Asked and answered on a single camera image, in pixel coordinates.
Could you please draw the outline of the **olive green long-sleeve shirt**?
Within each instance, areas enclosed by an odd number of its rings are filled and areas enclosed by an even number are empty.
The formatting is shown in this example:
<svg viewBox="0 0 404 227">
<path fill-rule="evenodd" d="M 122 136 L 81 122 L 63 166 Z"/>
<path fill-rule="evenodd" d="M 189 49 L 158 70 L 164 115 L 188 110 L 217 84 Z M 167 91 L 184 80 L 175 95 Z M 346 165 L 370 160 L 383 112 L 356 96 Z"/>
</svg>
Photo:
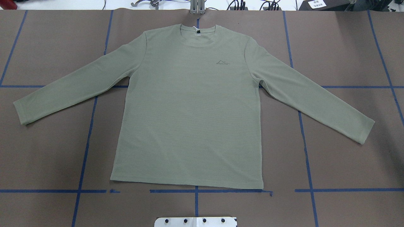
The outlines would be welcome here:
<svg viewBox="0 0 404 227">
<path fill-rule="evenodd" d="M 259 86 L 359 144 L 375 123 L 252 37 L 219 25 L 144 31 L 13 104 L 28 125 L 125 77 L 113 181 L 263 189 Z"/>
</svg>

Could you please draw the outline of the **red cylindrical bottle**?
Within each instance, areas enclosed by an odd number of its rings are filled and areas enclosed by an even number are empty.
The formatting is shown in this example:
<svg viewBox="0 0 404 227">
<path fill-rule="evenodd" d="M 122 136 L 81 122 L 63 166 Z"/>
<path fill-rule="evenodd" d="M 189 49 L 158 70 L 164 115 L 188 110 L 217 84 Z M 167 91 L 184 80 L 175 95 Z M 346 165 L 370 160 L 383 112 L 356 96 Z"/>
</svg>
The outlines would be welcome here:
<svg viewBox="0 0 404 227">
<path fill-rule="evenodd" d="M 18 6 L 14 0 L 0 0 L 0 7 L 4 10 L 16 10 Z"/>
</svg>

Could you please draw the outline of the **aluminium frame post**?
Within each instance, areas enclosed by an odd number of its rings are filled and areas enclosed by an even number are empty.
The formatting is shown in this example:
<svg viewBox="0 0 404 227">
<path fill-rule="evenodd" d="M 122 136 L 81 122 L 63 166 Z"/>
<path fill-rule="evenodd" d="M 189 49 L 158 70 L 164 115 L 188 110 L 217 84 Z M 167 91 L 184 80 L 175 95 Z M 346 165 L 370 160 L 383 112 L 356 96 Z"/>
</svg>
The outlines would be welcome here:
<svg viewBox="0 0 404 227">
<path fill-rule="evenodd" d="M 202 15 L 206 12 L 205 0 L 189 0 L 190 2 L 190 14 Z"/>
</svg>

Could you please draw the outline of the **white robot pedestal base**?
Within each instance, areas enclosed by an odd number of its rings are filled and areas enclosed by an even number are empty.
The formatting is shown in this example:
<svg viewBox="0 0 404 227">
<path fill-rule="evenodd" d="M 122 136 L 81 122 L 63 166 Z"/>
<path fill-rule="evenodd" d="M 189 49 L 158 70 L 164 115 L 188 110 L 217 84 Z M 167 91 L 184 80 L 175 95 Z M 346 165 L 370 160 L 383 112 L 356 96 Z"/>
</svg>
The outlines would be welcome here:
<svg viewBox="0 0 404 227">
<path fill-rule="evenodd" d="M 237 227 L 236 217 L 162 217 L 155 227 Z"/>
</svg>

